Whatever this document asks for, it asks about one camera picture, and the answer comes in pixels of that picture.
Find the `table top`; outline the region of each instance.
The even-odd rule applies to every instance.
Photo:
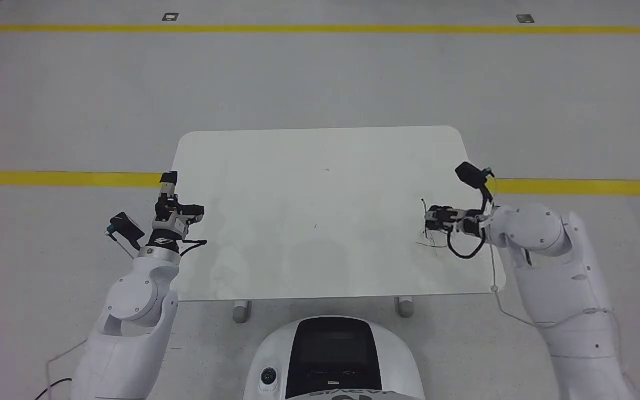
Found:
[[[480,206],[454,172],[465,160],[448,126],[191,132],[176,193],[204,205],[189,239],[209,244],[171,287],[182,301],[490,292],[488,247],[462,260],[423,232],[421,198]],[[477,243],[453,238],[460,252]],[[497,253],[495,273],[502,287]]]

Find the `wire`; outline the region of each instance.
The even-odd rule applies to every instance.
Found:
[[[538,323],[534,323],[534,322],[529,322],[523,318],[520,318],[518,316],[515,316],[507,311],[504,310],[504,308],[502,308],[502,302],[500,301],[500,296],[498,295],[498,286],[496,285],[496,261],[495,261],[495,256],[493,255],[493,245],[489,245],[489,250],[491,252],[491,268],[493,270],[493,285],[491,285],[491,291],[493,292],[493,294],[495,295],[496,298],[496,303],[498,304],[498,309],[500,310],[501,313],[503,313],[504,315],[506,315],[509,318],[513,318],[516,321],[522,322],[523,324],[532,326],[534,328],[537,329],[552,329],[552,328],[556,328],[562,324],[564,324],[565,322],[569,322],[574,318],[577,318],[581,315],[590,315],[590,314],[595,314],[598,312],[602,312],[605,314],[613,314],[612,310],[609,310],[607,308],[585,308],[584,310],[577,312],[575,314],[571,314],[566,318],[561,319],[560,321],[557,322],[538,322]]]
[[[207,244],[206,240],[183,240],[182,243],[195,243],[193,246],[185,249],[182,253],[180,253],[180,257],[184,256],[185,254],[187,254],[188,252],[190,252],[191,250],[200,247],[200,246],[204,246],[205,244]]]
[[[456,251],[456,249],[453,248],[453,245],[451,244],[451,233],[452,233],[451,230],[447,231],[447,247],[449,248],[449,250],[451,250],[453,254],[455,254],[457,257],[462,258],[463,260],[469,260],[475,257],[476,254],[478,254],[478,252],[480,251],[480,249],[482,249],[482,246],[484,246],[484,243],[487,241],[487,235],[484,231],[484,228],[482,228],[480,230],[481,236],[480,236],[480,244],[478,245],[478,247],[476,247],[475,250],[473,250],[469,254],[460,254]]]
[[[71,378],[62,378],[62,379],[60,379],[60,380],[57,380],[57,381],[53,382],[53,383],[51,384],[51,386],[49,386],[49,388],[54,387],[54,386],[55,386],[55,385],[57,385],[58,383],[67,382],[67,381],[68,381],[68,382],[71,382],[71,380],[72,380]],[[47,393],[47,390],[49,390],[49,388],[47,388],[47,389],[43,390],[42,392],[40,392],[40,394],[38,395],[38,397],[36,397],[34,400],[38,400],[40,397],[42,397],[45,393]]]
[[[45,392],[47,392],[47,398],[49,400],[51,400],[51,388],[53,387],[53,385],[58,383],[58,382],[56,382],[53,385],[51,384],[51,374],[49,373],[49,364],[51,364],[52,362],[54,362],[55,360],[57,360],[59,358],[62,358],[64,356],[66,356],[67,354],[71,353],[72,351],[74,351],[78,347],[82,346],[86,341],[87,341],[87,338],[85,338],[83,341],[81,341],[80,343],[76,344],[75,346],[73,346],[69,350],[66,350],[64,353],[58,354],[57,356],[55,356],[52,359],[47,361],[47,363],[45,365],[45,375],[47,377],[47,389],[45,389]]]
[[[109,237],[110,237],[114,242],[118,243],[118,246],[120,246],[120,248],[121,248],[122,250],[124,250],[124,252],[125,252],[125,253],[127,253],[127,255],[128,255],[129,257],[131,257],[131,259],[132,259],[132,260],[134,259],[133,254],[129,253],[129,250],[127,250],[127,249],[122,245],[122,243],[120,243],[120,242],[118,241],[118,239],[117,239],[115,236],[113,236],[113,235],[107,235],[107,236],[109,236]]]
[[[447,247],[447,246],[438,246],[438,245],[435,245],[435,244],[426,244],[426,243],[421,243],[421,242],[416,242],[416,244],[421,244],[421,245],[426,246],[426,247],[432,247],[434,249],[444,249],[444,248]]]

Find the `black cable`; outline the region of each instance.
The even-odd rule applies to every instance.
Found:
[[[462,258],[463,260],[469,260],[473,257],[476,256],[476,254],[478,254],[478,252],[480,251],[480,249],[482,248],[482,246],[484,246],[484,242],[487,240],[487,235],[484,232],[484,228],[482,228],[480,230],[481,236],[480,236],[480,244],[478,245],[478,247],[476,247],[476,249],[474,251],[472,251],[470,254],[460,254],[456,251],[456,249],[453,248],[453,246],[451,245],[451,233],[452,230],[447,231],[447,247],[449,248],[449,250],[451,250],[451,252],[453,254],[455,254],[457,257]]]
[[[196,247],[204,246],[205,244],[207,244],[207,241],[206,240],[183,240],[182,243],[195,243],[195,244],[185,249],[182,253],[180,253],[180,257],[184,256],[185,254],[195,249]]]
[[[71,382],[71,378],[62,378],[62,379],[60,379],[60,380],[58,380],[58,381],[55,381],[55,382],[53,382],[53,383],[51,384],[51,387],[54,387],[54,386],[55,386],[55,385],[57,385],[58,383],[66,382],[66,381]],[[47,393],[47,390],[49,390],[49,388],[46,388],[45,390],[43,390],[43,391],[42,391],[42,393],[40,393],[40,394],[38,395],[38,397],[36,397],[34,400],[38,400],[40,397],[42,397],[45,393]]]

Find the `white cable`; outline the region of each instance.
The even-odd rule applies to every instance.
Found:
[[[124,246],[117,239],[115,240],[115,242],[118,243],[118,246],[120,246],[120,248],[124,250],[124,252],[127,253],[127,255],[131,257],[132,260],[135,259],[133,254],[129,253],[129,250],[125,249]]]
[[[547,324],[535,324],[533,322],[529,322],[525,319],[522,319],[520,317],[517,317],[507,311],[505,311],[502,308],[502,303],[500,302],[500,296],[498,295],[498,286],[496,285],[496,264],[495,264],[495,257],[493,255],[493,245],[489,245],[489,250],[491,252],[491,266],[493,268],[493,285],[491,285],[491,291],[493,292],[493,294],[496,297],[496,303],[498,304],[498,309],[500,310],[501,313],[503,313],[504,315],[515,319],[518,322],[522,322],[523,324],[532,326],[534,328],[537,329],[551,329],[551,328],[555,328],[561,324],[564,324],[565,322],[572,320],[580,315],[585,315],[585,314],[595,314],[596,312],[603,312],[607,315],[610,315],[611,318],[613,319],[613,325],[615,326],[616,329],[616,352],[618,355],[618,362],[620,363],[620,368],[622,370],[622,377],[624,378],[624,380],[627,382],[627,384],[629,386],[631,386],[631,388],[635,391],[636,396],[638,396],[638,394],[640,394],[640,391],[638,391],[638,387],[636,386],[635,382],[631,379],[631,377],[629,376],[629,374],[627,374],[627,372],[624,370],[624,361],[622,359],[622,332],[620,330],[620,323],[618,321],[618,316],[615,314],[615,312],[613,310],[609,310],[606,308],[587,308],[582,310],[579,313],[570,315],[564,319],[561,319],[558,322],[555,323],[551,323],[551,325],[547,325]]]
[[[47,361],[47,364],[45,366],[45,375],[47,377],[47,398],[49,400],[51,400],[51,374],[49,373],[49,364],[51,364],[52,362],[54,362],[55,360],[57,360],[59,358],[62,358],[64,356],[66,356],[67,354],[71,353],[73,350],[75,350],[78,347],[82,346],[86,341],[87,341],[87,338],[85,338],[83,341],[81,341],[80,343],[76,344],[75,346],[73,346],[69,350],[65,351],[64,353],[58,354],[57,356],[55,356],[52,359]]]
[[[529,322],[523,318],[517,317],[507,311],[505,311],[502,308],[502,302],[500,301],[500,296],[498,295],[498,286],[496,285],[496,262],[495,262],[495,256],[493,255],[493,245],[489,245],[489,251],[491,252],[491,267],[493,269],[493,285],[491,285],[491,291],[493,292],[493,294],[496,297],[496,303],[498,304],[498,309],[500,310],[501,313],[503,313],[504,315],[506,315],[509,318],[513,318],[518,322],[522,322],[523,324],[532,326],[534,328],[537,329],[552,329],[552,328],[556,328],[559,325],[564,324],[565,322],[568,322],[576,317],[579,317],[581,315],[587,315],[587,314],[595,314],[597,312],[603,312],[605,314],[611,314],[613,313],[611,310],[606,309],[606,308],[586,308],[578,313],[569,315],[566,318],[561,319],[560,321],[557,322],[538,322],[538,323],[534,323],[534,322]]]

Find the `sticker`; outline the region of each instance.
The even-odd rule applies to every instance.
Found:
[[[164,17],[162,17],[162,21],[164,22],[174,22],[178,20],[179,13],[164,13]]]
[[[518,22],[520,22],[521,24],[533,24],[536,21],[533,20],[533,17],[531,16],[531,14],[517,14],[516,18],[518,19]]]

